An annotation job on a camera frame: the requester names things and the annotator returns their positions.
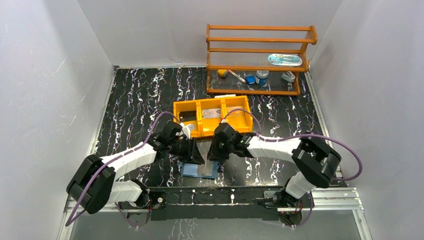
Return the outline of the grey tape dispenser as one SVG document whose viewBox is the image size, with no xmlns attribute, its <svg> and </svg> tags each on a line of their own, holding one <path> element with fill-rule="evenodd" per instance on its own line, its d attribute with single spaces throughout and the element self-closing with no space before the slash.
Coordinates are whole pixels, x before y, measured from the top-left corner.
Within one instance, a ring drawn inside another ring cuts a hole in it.
<svg viewBox="0 0 424 240">
<path fill-rule="evenodd" d="M 296 79 L 296 76 L 293 72 L 287 71 L 281 75 L 281 78 L 289 83 L 293 83 Z"/>
</svg>

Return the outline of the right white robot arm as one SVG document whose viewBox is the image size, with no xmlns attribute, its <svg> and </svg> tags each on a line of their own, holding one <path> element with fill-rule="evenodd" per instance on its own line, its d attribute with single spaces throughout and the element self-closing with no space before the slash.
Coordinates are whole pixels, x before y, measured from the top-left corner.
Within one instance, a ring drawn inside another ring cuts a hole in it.
<svg viewBox="0 0 424 240">
<path fill-rule="evenodd" d="M 255 132 L 240 133 L 228 123 L 214 131 L 207 158 L 214 162 L 229 159 L 230 154 L 241 158 L 271 158 L 293 162 L 298 172 L 281 192 L 282 202 L 295 207 L 305 193 L 315 188 L 328 188 L 342 160 L 321 135 L 304 134 L 284 140 L 263 137 Z"/>
</svg>

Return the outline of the blue card holder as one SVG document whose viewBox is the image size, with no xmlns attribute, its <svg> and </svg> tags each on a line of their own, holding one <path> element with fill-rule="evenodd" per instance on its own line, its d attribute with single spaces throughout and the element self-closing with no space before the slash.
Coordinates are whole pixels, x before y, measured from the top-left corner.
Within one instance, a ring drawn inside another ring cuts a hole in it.
<svg viewBox="0 0 424 240">
<path fill-rule="evenodd" d="M 182 176 L 211 180 L 217 178 L 219 163 L 217 161 L 211 161 L 207 159 L 207 153 L 210 150 L 211 142 L 211 140 L 201 140 L 196 143 L 200 155 L 205 161 L 204 164 L 198 165 L 193 163 L 182 163 L 180 161 L 177 162 L 177 165 L 180 167 L 180 174 Z"/>
</svg>

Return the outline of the yellow three-compartment bin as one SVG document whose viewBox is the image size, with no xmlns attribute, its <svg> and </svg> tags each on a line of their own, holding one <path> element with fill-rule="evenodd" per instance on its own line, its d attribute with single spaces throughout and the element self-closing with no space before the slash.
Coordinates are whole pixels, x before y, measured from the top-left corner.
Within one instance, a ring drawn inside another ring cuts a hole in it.
<svg viewBox="0 0 424 240">
<path fill-rule="evenodd" d="M 247 133 L 253 130 L 253 117 L 246 95 L 224 95 L 216 98 L 175 101 L 173 114 L 175 122 L 188 126 L 191 138 L 205 138 L 214 135 L 222 122 L 230 124 L 236 131 Z"/>
</svg>

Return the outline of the white marker pen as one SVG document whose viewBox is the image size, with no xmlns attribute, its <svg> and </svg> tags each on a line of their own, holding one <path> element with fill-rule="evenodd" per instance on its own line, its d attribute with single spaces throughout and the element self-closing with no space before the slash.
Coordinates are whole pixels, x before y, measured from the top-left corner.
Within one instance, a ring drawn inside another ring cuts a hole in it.
<svg viewBox="0 0 424 240">
<path fill-rule="evenodd" d="M 246 83 L 246 80 L 244 78 L 242 78 L 240 75 L 238 75 L 237 73 L 233 72 L 232 70 L 228 70 L 228 72 L 230 74 L 232 74 L 234 77 L 236 77 L 238 80 L 240 80 L 243 83 Z"/>
</svg>

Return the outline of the blue small box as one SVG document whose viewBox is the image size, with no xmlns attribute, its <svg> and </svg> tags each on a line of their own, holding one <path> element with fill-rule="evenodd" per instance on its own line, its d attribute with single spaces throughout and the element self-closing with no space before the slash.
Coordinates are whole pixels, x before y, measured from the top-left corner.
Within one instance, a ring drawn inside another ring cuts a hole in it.
<svg viewBox="0 0 424 240">
<path fill-rule="evenodd" d="M 248 85 L 253 85 L 256 83 L 256 77 L 254 75 L 247 75 L 245 81 Z"/>
</svg>

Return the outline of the black credit card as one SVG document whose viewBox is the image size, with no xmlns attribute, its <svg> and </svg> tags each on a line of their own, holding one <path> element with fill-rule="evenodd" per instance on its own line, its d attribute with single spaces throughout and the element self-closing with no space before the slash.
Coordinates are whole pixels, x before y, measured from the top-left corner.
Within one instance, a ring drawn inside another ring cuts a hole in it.
<svg viewBox="0 0 424 240">
<path fill-rule="evenodd" d="M 197 120 L 197 112 L 195 110 L 190 111 L 180 111 L 178 114 L 179 120 L 181 122 L 189 122 Z"/>
</svg>

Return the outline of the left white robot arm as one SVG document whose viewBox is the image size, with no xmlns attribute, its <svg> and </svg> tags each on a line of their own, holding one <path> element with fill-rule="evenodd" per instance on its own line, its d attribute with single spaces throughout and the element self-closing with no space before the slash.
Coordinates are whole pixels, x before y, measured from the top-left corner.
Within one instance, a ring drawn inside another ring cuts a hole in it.
<svg viewBox="0 0 424 240">
<path fill-rule="evenodd" d="M 118 181 L 118 178 L 169 154 L 180 157 L 182 162 L 204 164 L 192 137 L 194 129 L 192 123 L 169 121 L 161 131 L 135 147 L 103 157 L 89 155 L 70 180 L 66 192 L 89 214 L 111 203 L 128 202 L 136 208 L 147 208 L 153 203 L 151 190 L 138 180 Z"/>
</svg>

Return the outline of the white rectangular box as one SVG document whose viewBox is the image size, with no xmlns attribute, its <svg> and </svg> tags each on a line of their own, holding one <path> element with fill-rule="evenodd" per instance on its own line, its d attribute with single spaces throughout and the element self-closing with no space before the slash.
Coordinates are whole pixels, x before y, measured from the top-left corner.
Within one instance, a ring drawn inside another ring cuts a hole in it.
<svg viewBox="0 0 424 240">
<path fill-rule="evenodd" d="M 224 95 L 216 95 L 214 96 L 215 99 L 220 99 L 220 98 L 232 98 L 232 97 L 236 97 L 236 94 L 224 94 Z"/>
</svg>

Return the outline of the yellow sponge block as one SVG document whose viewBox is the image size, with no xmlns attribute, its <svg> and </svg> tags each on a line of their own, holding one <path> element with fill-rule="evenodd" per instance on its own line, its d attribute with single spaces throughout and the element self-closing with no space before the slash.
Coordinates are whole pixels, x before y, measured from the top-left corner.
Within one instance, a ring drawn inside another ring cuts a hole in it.
<svg viewBox="0 0 424 240">
<path fill-rule="evenodd" d="M 229 71 L 227 69 L 218 69 L 217 74 L 218 74 L 219 77 L 224 79 L 229 74 Z"/>
</svg>

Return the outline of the orange wooden shelf rack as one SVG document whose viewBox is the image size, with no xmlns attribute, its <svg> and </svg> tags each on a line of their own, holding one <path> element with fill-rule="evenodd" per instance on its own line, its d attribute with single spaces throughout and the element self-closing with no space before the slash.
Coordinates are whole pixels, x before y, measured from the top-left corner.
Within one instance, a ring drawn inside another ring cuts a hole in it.
<svg viewBox="0 0 424 240">
<path fill-rule="evenodd" d="M 318 42 L 316 28 L 310 26 L 213 25 L 206 27 L 206 91 L 209 94 L 298 96 L 299 75 L 309 70 L 307 48 Z M 270 54 L 299 56 L 300 66 L 279 66 L 269 63 Z M 232 74 L 221 78 L 217 70 L 232 70 L 242 78 L 256 71 L 269 71 L 267 84 L 241 82 Z M 291 71 L 294 82 L 282 79 Z"/>
</svg>

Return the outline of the silver credit card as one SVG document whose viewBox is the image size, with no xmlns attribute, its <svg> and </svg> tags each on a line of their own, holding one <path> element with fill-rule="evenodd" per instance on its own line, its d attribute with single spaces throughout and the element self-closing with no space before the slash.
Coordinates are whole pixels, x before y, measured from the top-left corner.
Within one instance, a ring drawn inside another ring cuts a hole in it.
<svg viewBox="0 0 424 240">
<path fill-rule="evenodd" d="M 208 108 L 202 110 L 203 119 L 220 119 L 221 109 L 220 108 Z"/>
</svg>

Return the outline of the blue blister pack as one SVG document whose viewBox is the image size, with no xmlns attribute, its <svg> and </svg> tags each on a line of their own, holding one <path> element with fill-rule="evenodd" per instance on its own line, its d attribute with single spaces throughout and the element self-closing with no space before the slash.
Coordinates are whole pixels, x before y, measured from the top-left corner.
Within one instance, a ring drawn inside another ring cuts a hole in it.
<svg viewBox="0 0 424 240">
<path fill-rule="evenodd" d="M 291 54 L 272 53 L 267 59 L 275 66 L 297 67 L 303 64 L 303 60 L 298 55 Z"/>
</svg>

